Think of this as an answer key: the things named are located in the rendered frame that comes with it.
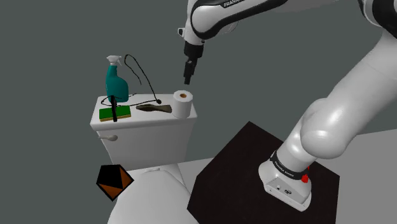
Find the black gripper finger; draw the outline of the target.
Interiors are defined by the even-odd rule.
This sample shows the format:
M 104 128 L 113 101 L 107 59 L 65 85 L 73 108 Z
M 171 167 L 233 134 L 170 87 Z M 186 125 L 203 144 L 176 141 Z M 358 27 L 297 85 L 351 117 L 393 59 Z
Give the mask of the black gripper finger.
M 185 70 L 183 73 L 183 77 L 184 77 L 184 84 L 185 85 L 189 85 L 191 82 L 191 78 L 194 75 L 195 72 L 195 67 L 197 65 L 197 59 L 188 59 L 185 62 Z

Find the white toilet paper roll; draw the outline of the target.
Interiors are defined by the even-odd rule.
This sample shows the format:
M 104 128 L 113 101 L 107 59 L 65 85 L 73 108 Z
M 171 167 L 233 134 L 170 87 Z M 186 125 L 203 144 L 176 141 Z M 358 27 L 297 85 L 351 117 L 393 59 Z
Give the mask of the white toilet paper roll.
M 187 90 L 178 90 L 173 94 L 171 104 L 172 114 L 179 119 L 186 119 L 190 115 L 193 95 Z

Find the brown flat scraper tool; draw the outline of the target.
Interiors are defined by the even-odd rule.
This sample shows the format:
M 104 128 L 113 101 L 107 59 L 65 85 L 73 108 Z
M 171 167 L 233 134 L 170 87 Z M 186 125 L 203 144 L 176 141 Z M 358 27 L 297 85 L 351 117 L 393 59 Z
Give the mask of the brown flat scraper tool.
M 154 105 L 154 104 L 142 104 L 136 106 L 136 109 L 146 112 L 160 111 L 164 113 L 172 113 L 172 108 L 170 105 Z

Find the teal spray bottle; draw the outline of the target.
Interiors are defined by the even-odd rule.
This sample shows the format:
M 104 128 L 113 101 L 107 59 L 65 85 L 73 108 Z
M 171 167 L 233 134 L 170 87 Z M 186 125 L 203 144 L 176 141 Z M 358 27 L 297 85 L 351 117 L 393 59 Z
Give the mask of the teal spray bottle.
M 129 99 L 129 87 L 127 82 L 117 74 L 117 63 L 121 64 L 119 55 L 109 55 L 106 57 L 109 61 L 109 67 L 106 74 L 106 93 L 109 101 L 111 96 L 117 102 L 127 102 Z

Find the green and yellow sponge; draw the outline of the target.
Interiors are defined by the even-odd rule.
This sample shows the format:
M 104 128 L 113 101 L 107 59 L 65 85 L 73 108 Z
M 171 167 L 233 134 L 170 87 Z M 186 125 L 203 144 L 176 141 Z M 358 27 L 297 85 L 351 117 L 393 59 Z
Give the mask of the green and yellow sponge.
M 117 106 L 115 109 L 103 108 L 99 110 L 99 120 L 101 122 L 114 120 L 113 112 L 115 112 L 116 118 L 128 118 L 131 117 L 129 106 Z

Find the black and orange box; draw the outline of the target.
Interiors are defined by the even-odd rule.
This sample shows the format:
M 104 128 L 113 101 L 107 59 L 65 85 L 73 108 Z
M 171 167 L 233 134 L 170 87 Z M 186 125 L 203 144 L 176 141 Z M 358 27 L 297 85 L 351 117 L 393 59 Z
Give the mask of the black and orange box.
M 96 185 L 114 201 L 133 182 L 134 179 L 120 164 L 111 164 L 100 167 Z

